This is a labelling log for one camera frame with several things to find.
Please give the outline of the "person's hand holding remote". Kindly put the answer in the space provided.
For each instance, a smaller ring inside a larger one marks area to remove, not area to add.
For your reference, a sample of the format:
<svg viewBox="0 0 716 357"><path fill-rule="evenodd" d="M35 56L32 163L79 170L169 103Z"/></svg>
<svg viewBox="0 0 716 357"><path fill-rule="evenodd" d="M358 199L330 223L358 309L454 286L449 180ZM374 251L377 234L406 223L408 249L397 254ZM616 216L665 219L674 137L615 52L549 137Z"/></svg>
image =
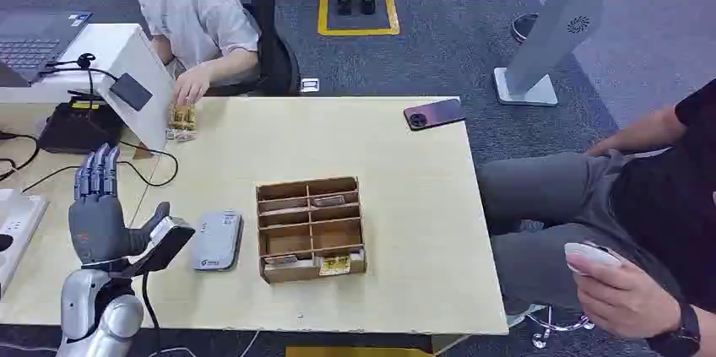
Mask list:
<svg viewBox="0 0 716 357"><path fill-rule="evenodd" d="M619 267L566 254L583 312L597 327L623 338L651 338L676 330L678 301L651 276L629 261Z"/></svg>

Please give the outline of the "person's hand on cards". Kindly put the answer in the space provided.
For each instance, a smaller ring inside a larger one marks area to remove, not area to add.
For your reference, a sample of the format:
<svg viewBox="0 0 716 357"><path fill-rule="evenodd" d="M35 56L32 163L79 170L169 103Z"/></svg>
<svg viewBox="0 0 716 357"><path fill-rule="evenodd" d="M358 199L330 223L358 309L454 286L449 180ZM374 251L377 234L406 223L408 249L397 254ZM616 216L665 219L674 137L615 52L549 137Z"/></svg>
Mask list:
<svg viewBox="0 0 716 357"><path fill-rule="evenodd" d="M203 64L180 74L173 89L173 104L180 107L195 105L209 89L211 78L211 70Z"/></svg>

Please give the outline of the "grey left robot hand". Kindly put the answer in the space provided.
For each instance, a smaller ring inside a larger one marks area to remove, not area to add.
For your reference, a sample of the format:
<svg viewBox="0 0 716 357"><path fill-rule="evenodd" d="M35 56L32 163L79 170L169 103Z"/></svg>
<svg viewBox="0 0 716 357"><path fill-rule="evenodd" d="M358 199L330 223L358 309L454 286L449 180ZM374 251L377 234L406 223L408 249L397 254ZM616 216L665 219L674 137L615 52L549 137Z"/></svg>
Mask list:
<svg viewBox="0 0 716 357"><path fill-rule="evenodd" d="M68 210L73 248L83 265L109 262L142 254L151 232L170 215L168 202L160 203L142 227L125 225L118 199L118 147L102 144L83 161L74 177L74 202Z"/></svg>

